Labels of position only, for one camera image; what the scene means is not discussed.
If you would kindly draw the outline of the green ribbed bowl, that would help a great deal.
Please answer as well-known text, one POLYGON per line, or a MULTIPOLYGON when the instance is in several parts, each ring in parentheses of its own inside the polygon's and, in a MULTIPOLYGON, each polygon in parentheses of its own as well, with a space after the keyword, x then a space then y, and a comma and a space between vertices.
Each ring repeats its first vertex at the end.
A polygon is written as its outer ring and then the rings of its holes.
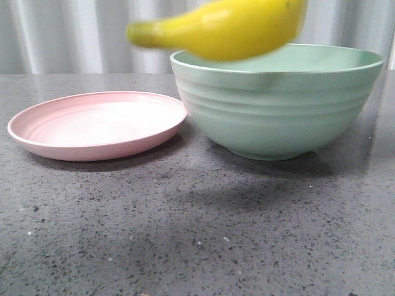
POLYGON ((287 160, 324 146, 357 118, 384 59, 339 46, 289 44, 236 62, 170 58, 194 124, 242 157, 287 160))

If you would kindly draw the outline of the white curtain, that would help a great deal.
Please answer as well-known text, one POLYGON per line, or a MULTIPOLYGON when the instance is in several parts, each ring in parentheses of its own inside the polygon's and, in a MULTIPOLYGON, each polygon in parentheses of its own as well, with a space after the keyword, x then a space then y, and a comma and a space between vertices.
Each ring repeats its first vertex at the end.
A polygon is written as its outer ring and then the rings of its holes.
MULTIPOLYGON (((1 73, 168 73, 170 52, 140 49, 126 26, 194 10, 201 1, 2 1, 1 73)), ((298 43, 381 54, 394 68, 393 1, 309 1, 298 43)))

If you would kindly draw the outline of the yellow banana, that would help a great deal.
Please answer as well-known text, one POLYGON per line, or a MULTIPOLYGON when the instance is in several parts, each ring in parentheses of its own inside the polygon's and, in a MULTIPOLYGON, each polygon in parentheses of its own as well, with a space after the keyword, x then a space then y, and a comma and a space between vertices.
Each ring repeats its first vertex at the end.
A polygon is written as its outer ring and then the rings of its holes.
POLYGON ((176 17, 131 23, 126 37, 139 47, 179 48, 209 60, 242 60, 294 40, 306 11, 307 1, 211 1, 176 17))

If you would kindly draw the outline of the pink plate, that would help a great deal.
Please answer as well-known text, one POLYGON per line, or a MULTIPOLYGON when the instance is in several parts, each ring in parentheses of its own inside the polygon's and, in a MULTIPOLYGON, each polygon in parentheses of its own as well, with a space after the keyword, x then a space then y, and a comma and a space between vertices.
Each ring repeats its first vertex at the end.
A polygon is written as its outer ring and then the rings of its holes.
POLYGON ((7 129, 36 155, 88 162, 157 147, 177 134, 186 116, 178 99, 162 94, 92 92, 34 105, 16 114, 7 129))

